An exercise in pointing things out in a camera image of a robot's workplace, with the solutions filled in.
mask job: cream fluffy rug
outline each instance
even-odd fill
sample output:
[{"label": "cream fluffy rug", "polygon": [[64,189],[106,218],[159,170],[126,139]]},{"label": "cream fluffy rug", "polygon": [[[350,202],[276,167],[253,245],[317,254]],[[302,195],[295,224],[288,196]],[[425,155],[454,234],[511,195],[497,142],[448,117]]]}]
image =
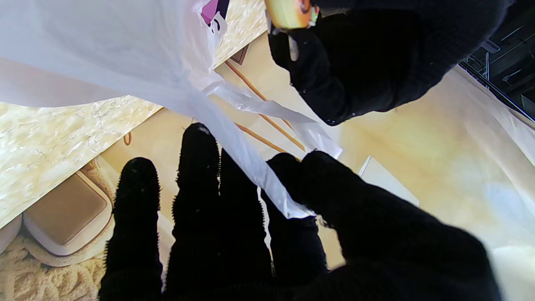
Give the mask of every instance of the cream fluffy rug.
[{"label": "cream fluffy rug", "polygon": [[61,268],[42,265],[18,236],[0,255],[0,300],[96,300],[104,255]]}]

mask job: beige upholstered seat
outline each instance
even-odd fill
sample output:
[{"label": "beige upholstered seat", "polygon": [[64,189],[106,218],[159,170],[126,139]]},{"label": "beige upholstered seat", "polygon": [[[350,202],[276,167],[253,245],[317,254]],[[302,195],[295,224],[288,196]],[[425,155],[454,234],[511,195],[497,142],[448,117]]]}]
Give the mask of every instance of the beige upholstered seat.
[{"label": "beige upholstered seat", "polygon": [[24,224],[50,253],[66,256],[88,244],[108,224],[111,202],[78,171],[24,212]]}]

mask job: orange cord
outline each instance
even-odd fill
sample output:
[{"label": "orange cord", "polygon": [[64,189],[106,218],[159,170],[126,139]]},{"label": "orange cord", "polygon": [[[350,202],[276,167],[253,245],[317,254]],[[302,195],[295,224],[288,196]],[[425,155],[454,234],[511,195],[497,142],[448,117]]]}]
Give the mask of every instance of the orange cord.
[{"label": "orange cord", "polygon": [[129,146],[132,143],[132,132],[128,132],[127,135],[123,136],[123,142],[126,146]]},{"label": "orange cord", "polygon": [[275,151],[277,152],[280,152],[280,153],[288,153],[287,151],[285,151],[284,149],[276,146],[275,144],[273,144],[272,142],[270,142],[269,140],[265,139],[264,137],[260,136],[259,134],[251,131],[250,129],[246,128],[245,126],[241,125],[241,124],[238,124],[238,123],[234,123],[239,129],[241,129],[243,132],[251,135],[251,137],[255,138],[256,140],[262,142],[263,144],[273,148]]},{"label": "orange cord", "polygon": [[[232,65],[229,61],[225,61],[225,64],[227,64],[227,66],[251,89],[253,90],[253,92],[258,95],[258,97],[260,97],[263,101],[267,101],[268,99],[266,97],[264,97],[264,95],[262,95],[262,93],[260,93],[260,91],[255,87],[253,86],[253,84],[247,79],[247,77],[245,77],[245,75],[243,75],[243,73],[241,73],[236,67],[234,67],[234,65]],[[264,120],[266,120],[269,124],[271,124],[275,129],[277,129],[277,131],[279,131],[280,133],[282,133],[286,138],[288,138],[293,144],[297,145],[298,148],[302,149],[304,151],[304,146],[299,143],[299,141],[297,141],[295,138],[293,138],[290,134],[288,134],[285,130],[282,129],[282,127],[280,127],[279,125],[277,125],[273,120],[271,120],[268,116],[266,115],[263,115],[263,114],[259,114]],[[289,127],[290,129],[292,128],[292,126],[290,125],[290,123],[286,120],[282,120],[284,121]]]}]

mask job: marble countertop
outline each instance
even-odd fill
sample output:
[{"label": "marble countertop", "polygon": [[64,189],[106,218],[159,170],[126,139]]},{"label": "marble countertop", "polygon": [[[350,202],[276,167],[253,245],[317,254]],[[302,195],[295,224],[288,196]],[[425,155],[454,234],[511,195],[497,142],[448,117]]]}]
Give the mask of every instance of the marble countertop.
[{"label": "marble countertop", "polygon": [[[264,11],[263,0],[230,1],[215,66],[267,29]],[[133,96],[63,108],[0,102],[0,228],[160,108]]]}]

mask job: white plastic sheet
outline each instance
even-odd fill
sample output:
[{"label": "white plastic sheet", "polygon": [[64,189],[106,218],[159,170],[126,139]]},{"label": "white plastic sheet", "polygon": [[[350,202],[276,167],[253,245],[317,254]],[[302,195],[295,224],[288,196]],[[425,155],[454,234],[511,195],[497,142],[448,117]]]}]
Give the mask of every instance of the white plastic sheet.
[{"label": "white plastic sheet", "polygon": [[160,104],[204,123],[286,217],[313,214],[291,199],[207,94],[216,93],[242,110],[289,120],[310,149],[333,156],[341,149],[311,119],[274,102],[259,102],[213,71],[213,53],[226,26],[220,16],[206,26],[200,12],[207,2],[1,1],[2,99],[60,107],[131,94]]}]

